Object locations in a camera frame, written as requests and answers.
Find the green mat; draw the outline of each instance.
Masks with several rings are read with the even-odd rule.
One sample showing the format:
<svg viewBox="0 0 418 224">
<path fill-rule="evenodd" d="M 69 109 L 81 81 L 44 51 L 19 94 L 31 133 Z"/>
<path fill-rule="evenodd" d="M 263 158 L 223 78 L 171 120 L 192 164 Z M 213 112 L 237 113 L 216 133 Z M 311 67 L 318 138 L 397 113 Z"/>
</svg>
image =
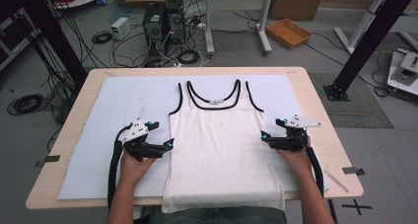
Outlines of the green mat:
<svg viewBox="0 0 418 224">
<path fill-rule="evenodd" d="M 331 85 L 337 74 L 310 74 L 326 112 L 335 127 L 393 128 L 366 83 L 356 78 L 347 91 L 349 102 L 330 101 L 323 85 Z"/>
</svg>

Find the armhole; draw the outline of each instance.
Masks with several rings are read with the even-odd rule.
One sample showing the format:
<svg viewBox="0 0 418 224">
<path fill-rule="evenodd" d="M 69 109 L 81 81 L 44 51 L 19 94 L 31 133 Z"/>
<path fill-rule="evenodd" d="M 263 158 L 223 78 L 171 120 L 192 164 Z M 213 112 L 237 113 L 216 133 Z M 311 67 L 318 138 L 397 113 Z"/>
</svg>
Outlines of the armhole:
<svg viewBox="0 0 418 224">
<path fill-rule="evenodd" d="M 249 90 L 248 82 L 245 82 L 246 91 L 248 92 L 249 101 L 251 102 L 252 106 L 258 110 L 259 112 L 264 112 L 264 110 L 260 109 L 258 106 L 255 105 L 254 101 L 252 100 L 251 91 Z"/>
<path fill-rule="evenodd" d="M 181 108 L 181 105 L 182 105 L 182 89 L 181 89 L 181 84 L 179 84 L 179 83 L 178 83 L 178 88 L 179 88 L 179 91 L 180 91 L 180 100 L 178 102 L 177 109 L 175 109 L 174 112 L 170 112 L 169 116 L 174 114 L 174 113 L 177 113 L 178 111 L 180 111 L 180 108 Z"/>
</svg>

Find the wire bundle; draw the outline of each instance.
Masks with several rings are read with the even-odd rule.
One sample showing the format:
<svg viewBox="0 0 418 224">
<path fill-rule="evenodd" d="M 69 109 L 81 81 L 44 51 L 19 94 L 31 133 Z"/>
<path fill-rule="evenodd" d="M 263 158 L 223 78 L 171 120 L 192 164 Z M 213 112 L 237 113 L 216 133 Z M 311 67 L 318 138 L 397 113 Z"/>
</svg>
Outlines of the wire bundle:
<svg viewBox="0 0 418 224">
<path fill-rule="evenodd" d="M 187 59 L 184 59 L 183 57 L 186 55 L 190 55 L 191 56 Z M 177 56 L 177 60 L 178 62 L 182 63 L 182 64 L 192 64 L 197 62 L 200 59 L 200 55 L 196 50 L 192 50 L 192 49 L 188 49 L 183 51 L 181 54 L 179 54 Z"/>
<path fill-rule="evenodd" d="M 18 115 L 22 113 L 38 112 L 42 104 L 43 96 L 41 94 L 28 95 L 13 101 L 7 107 L 7 113 Z"/>
<path fill-rule="evenodd" d="M 113 35 L 111 34 L 111 32 L 101 31 L 101 32 L 96 33 L 92 37 L 92 42 L 94 44 L 104 44 L 104 43 L 110 41 L 112 38 L 113 38 Z"/>
</svg>

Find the wooden table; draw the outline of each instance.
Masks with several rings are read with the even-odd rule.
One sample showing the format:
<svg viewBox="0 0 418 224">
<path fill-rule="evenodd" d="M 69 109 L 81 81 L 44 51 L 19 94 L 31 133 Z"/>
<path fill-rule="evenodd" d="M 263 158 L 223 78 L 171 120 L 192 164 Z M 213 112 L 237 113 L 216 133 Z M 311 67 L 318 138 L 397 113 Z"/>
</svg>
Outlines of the wooden table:
<svg viewBox="0 0 418 224">
<path fill-rule="evenodd" d="M 263 53 L 266 55 L 272 51 L 270 43 L 268 42 L 267 36 L 264 31 L 265 22 L 267 20 L 268 9 L 270 7 L 271 0 L 263 0 L 262 3 L 255 3 L 255 8 L 251 6 L 251 3 L 256 2 L 256 0 L 220 0 L 220 2 L 227 3 L 228 10 L 262 10 L 262 16 L 260 19 L 260 23 L 256 25 L 256 31 L 261 39 L 261 43 L 263 45 Z M 211 4 L 213 0 L 206 0 L 206 27 L 205 27 L 205 39 L 206 39 L 206 51 L 209 55 L 212 55 L 215 52 L 215 48 L 213 46 L 212 40 L 212 32 L 211 32 L 211 16 L 210 11 L 213 9 L 219 10 L 227 10 L 224 4 L 217 4 L 214 6 Z"/>
<path fill-rule="evenodd" d="M 27 200 L 27 208 L 64 208 L 107 206 L 105 199 L 58 200 L 73 150 L 83 132 L 83 126 L 95 104 L 106 77 L 112 76 L 184 76 L 184 75 L 287 75 L 305 117 L 318 120 L 321 127 L 310 128 L 315 152 L 322 167 L 332 175 L 326 198 L 356 197 L 363 188 L 355 174 L 345 175 L 342 168 L 351 167 L 350 160 L 326 114 L 307 71 L 302 67 L 207 67 L 207 68 L 138 68 L 95 69 L 90 72 L 76 103 L 59 134 L 50 156 L 59 155 L 58 162 L 45 163 Z M 297 192 L 285 192 L 286 199 L 297 199 Z M 161 197 L 136 198 L 137 205 L 160 205 Z"/>
</svg>

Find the black metal frame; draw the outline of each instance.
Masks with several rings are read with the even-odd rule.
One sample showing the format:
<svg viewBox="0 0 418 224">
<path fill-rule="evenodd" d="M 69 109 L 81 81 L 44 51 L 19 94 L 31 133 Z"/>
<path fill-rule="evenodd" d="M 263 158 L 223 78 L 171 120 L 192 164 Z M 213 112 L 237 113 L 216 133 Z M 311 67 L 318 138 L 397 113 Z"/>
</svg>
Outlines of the black metal frame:
<svg viewBox="0 0 418 224">
<path fill-rule="evenodd" d="M 68 71 L 75 83 L 75 91 L 80 91 L 88 73 L 52 15 L 46 0 L 1 0 L 1 4 L 11 10 L 16 9 L 16 6 L 24 7 L 35 27 L 40 29 Z"/>
<path fill-rule="evenodd" d="M 330 100 L 343 99 L 353 80 L 410 2 L 411 0 L 385 1 L 332 85 L 324 86 Z"/>
</svg>

